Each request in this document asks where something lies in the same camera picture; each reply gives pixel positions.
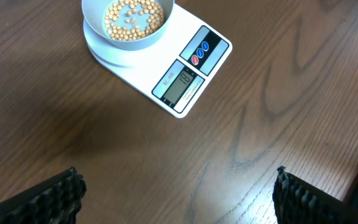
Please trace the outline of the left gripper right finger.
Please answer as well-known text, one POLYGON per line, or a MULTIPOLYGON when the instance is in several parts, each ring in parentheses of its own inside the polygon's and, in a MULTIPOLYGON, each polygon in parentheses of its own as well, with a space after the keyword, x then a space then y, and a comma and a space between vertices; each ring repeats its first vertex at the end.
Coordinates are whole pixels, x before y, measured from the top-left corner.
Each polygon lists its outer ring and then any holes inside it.
POLYGON ((358 210, 277 169, 272 200, 278 224, 358 224, 358 210))

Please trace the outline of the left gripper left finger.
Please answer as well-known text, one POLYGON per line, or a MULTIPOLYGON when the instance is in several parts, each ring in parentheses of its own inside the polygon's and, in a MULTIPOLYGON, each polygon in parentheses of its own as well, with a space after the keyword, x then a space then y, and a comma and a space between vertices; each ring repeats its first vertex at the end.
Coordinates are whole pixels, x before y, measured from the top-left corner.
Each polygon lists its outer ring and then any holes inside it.
POLYGON ((85 193, 83 176, 71 167, 0 202, 0 224, 75 224, 85 193))

